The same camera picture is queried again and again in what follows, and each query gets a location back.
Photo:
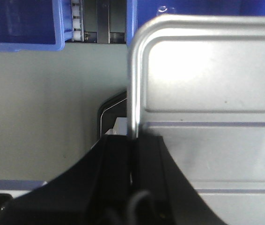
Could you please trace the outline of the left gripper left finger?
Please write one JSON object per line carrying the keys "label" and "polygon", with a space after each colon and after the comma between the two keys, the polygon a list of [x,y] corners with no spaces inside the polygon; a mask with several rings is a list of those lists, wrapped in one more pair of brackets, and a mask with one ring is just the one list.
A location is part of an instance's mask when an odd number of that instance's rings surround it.
{"label": "left gripper left finger", "polygon": [[124,203],[129,193],[126,136],[103,135],[70,169],[9,201],[0,225],[87,225],[93,206]]}

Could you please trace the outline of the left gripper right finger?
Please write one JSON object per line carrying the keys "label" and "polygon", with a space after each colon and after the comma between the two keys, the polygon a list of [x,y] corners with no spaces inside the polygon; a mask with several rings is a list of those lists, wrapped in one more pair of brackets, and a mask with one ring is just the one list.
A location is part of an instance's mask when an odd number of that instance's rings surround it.
{"label": "left gripper right finger", "polygon": [[161,136],[140,135],[133,159],[130,224],[224,224],[178,168]]}

